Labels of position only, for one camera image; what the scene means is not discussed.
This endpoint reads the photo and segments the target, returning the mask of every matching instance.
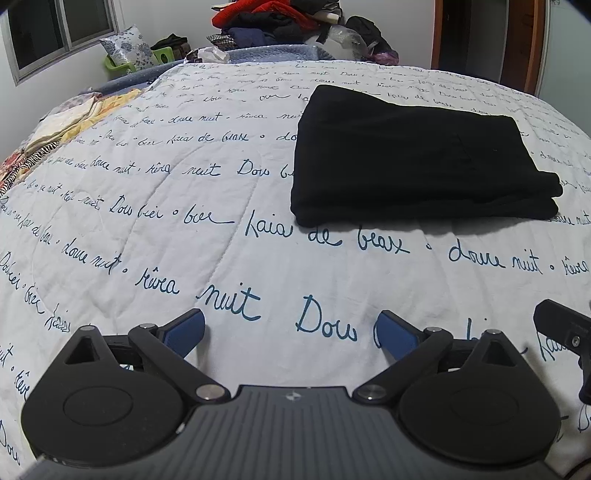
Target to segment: blue blanket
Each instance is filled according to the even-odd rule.
[[[133,72],[128,75],[119,77],[115,80],[111,80],[110,82],[107,82],[98,88],[94,88],[91,91],[100,92],[103,94],[103,96],[113,95],[114,93],[120,93],[122,90],[129,89],[130,87],[134,87],[136,85],[139,85],[140,83],[153,82],[164,72],[170,70],[172,67],[182,62],[182,60],[171,61],[169,63],[164,63],[162,65],[150,67],[149,69]]]
[[[267,45],[229,50],[228,54],[230,63],[335,59],[330,53],[315,45]]]

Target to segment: circular pad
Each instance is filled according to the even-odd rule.
[[[89,387],[70,395],[64,413],[78,425],[99,427],[124,419],[133,406],[131,396],[119,388]]]
[[[558,408],[539,380],[514,369],[482,365],[427,377],[402,396],[400,420],[451,460],[501,466],[543,458],[560,425]]]
[[[120,465],[175,436],[184,414],[177,391],[143,372],[69,365],[37,385],[22,411],[33,452],[74,466]]]

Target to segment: white comforter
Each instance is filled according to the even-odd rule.
[[[297,122],[319,83],[514,117],[538,168],[560,176],[559,216],[299,228]],[[502,329],[566,417],[550,456],[564,471],[589,455],[591,408],[577,399],[577,358],[538,335],[532,314],[545,298],[589,314],[590,154],[546,103],[456,74],[344,61],[173,68],[0,200],[0,475],[34,461],[20,410],[72,332],[126,333],[194,306],[209,330],[189,359],[232,391],[363,383],[388,365],[374,339],[382,309],[458,338]]]

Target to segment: pillow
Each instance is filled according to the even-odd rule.
[[[131,63],[136,70],[143,70],[159,65],[150,46],[135,25],[121,33],[101,38],[100,43],[116,66]]]

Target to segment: metal screw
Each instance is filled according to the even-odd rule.
[[[218,398],[222,398],[224,396],[226,390],[219,385],[209,383],[201,385],[201,387],[195,390],[195,393],[199,398],[204,400],[217,400]]]
[[[381,385],[368,384],[359,387],[357,395],[365,400],[381,400],[388,392]]]

